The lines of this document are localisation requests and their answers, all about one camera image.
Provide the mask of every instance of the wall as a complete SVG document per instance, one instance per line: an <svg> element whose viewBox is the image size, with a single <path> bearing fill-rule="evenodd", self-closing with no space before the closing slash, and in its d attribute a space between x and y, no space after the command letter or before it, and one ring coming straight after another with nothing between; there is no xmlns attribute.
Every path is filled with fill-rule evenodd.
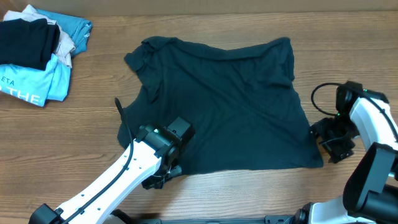
<svg viewBox="0 0 398 224"><path fill-rule="evenodd" d="M0 13L26 4L74 16L392 11L398 0L0 0Z"/></svg>

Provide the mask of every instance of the white cloth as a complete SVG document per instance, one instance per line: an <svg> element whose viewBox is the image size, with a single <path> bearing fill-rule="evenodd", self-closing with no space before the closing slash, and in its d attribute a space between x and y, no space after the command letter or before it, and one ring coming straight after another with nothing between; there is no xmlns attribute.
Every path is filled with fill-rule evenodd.
<svg viewBox="0 0 398 224"><path fill-rule="evenodd" d="M46 19L48 24L58 25L55 20L51 20L47 16L43 16L37 13L36 9L31 5L27 5L22 12L8 11L6 15L4 15L3 20L10 21L14 19L23 19L28 22L32 22L37 19ZM60 28L60 40L58 43L58 47L55 49L54 54L58 57L59 61L61 61L64 65L72 68L72 60L70 53L76 49L75 43L73 43L72 39L66 32L62 31L62 28L60 26L59 28Z"/></svg>

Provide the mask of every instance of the blue shirt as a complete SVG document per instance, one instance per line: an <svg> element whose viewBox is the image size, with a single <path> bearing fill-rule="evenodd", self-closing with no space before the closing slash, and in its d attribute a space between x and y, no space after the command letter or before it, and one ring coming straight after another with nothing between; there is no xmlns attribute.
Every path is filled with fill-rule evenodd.
<svg viewBox="0 0 398 224"><path fill-rule="evenodd" d="M70 68L54 54L44 71L18 65L0 65L0 91L37 106L45 100L63 101L68 95Z"/></svg>

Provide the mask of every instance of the black folded cloth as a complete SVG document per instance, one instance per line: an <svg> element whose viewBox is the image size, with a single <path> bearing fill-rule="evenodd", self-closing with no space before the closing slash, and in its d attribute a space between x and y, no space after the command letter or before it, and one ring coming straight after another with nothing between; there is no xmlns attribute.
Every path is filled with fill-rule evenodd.
<svg viewBox="0 0 398 224"><path fill-rule="evenodd" d="M0 65L14 64L45 70L58 47L60 29L46 19L0 22Z"/></svg>

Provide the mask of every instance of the stack of folded clothes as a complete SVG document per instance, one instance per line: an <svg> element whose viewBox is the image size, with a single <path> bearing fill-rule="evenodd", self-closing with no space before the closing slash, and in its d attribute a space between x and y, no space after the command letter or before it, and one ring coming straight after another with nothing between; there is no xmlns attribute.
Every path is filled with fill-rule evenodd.
<svg viewBox="0 0 398 224"><path fill-rule="evenodd" d="M72 57L87 50L91 22L36 10L0 22L0 91L37 106L68 95Z"/></svg>

